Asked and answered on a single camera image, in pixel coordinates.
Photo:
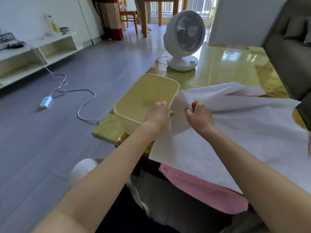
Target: bottle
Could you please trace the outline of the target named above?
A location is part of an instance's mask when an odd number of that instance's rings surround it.
[[[48,16],[48,22],[50,25],[51,32],[52,33],[54,33],[54,32],[60,33],[60,29],[56,23],[56,20],[50,14],[47,14],[47,16]]]

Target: striped curtain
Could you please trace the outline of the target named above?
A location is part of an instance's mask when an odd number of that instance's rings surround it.
[[[93,0],[104,29],[104,39],[123,40],[118,0]]]

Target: hand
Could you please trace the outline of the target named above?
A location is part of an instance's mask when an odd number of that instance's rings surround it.
[[[189,108],[185,108],[186,118],[190,126],[201,136],[215,128],[215,122],[209,108],[201,104],[200,101],[192,103],[193,112]]]
[[[173,111],[168,111],[166,101],[163,101],[162,103],[158,101],[147,112],[144,124],[147,124],[151,129],[155,129],[160,133],[169,124],[169,118],[174,114]]]

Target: wooden chair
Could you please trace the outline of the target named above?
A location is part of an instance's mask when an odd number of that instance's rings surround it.
[[[121,20],[121,25],[122,22],[126,22],[126,27],[128,28],[128,23],[129,22],[134,22],[135,25],[135,31],[136,34],[138,34],[138,27],[137,27],[137,11],[126,11],[125,7],[127,7],[126,0],[118,0],[118,5],[119,5],[119,11],[120,11],[120,20]]]

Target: marble tabletop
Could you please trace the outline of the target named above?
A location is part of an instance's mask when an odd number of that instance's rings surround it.
[[[262,87],[266,92],[264,97],[290,98],[262,47],[204,43],[193,54],[199,59],[196,69],[187,73],[168,68],[166,65],[168,55],[168,52],[164,52],[146,73],[174,79],[180,83],[180,89],[184,90],[238,82],[244,86]],[[296,109],[293,112],[293,119],[298,125],[306,128]],[[116,146],[128,137],[119,118],[113,112],[103,118],[92,134],[95,138]],[[149,153],[148,147],[144,155],[148,156]]]

